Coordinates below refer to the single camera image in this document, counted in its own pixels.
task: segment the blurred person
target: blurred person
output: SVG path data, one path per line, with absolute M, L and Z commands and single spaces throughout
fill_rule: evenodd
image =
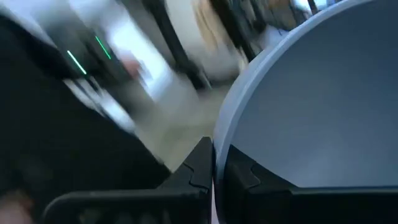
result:
M 37 221 L 71 191 L 153 189 L 170 175 L 138 138 L 73 95 L 55 48 L 4 16 L 0 39 L 0 223 Z

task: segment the black plastic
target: black plastic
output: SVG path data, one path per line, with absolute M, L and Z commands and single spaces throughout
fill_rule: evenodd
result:
M 43 223 L 75 223 L 82 212 L 90 209 L 100 211 L 108 223 L 114 223 L 121 214 L 137 222 L 149 218 L 154 223 L 210 223 L 213 159 L 211 139 L 202 138 L 158 188 L 62 195 L 47 206 Z
M 398 188 L 300 188 L 234 146 L 224 173 L 230 223 L 397 223 Z

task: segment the person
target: person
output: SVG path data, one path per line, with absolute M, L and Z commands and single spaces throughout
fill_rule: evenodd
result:
M 0 223 L 38 220 L 76 190 L 153 189 L 170 171 L 138 138 L 83 105 L 57 50 L 0 16 Z

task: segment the floor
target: floor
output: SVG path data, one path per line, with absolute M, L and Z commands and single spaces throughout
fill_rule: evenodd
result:
M 187 97 L 174 114 L 177 121 L 168 122 L 158 113 L 146 113 L 135 120 L 136 134 L 156 157 L 175 171 L 203 136 L 213 136 L 228 90 L 229 86 L 223 86 Z

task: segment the hand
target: hand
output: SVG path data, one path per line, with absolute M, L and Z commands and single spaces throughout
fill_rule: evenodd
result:
M 0 199 L 1 224 L 32 224 L 28 209 L 32 202 L 20 193 L 11 193 Z

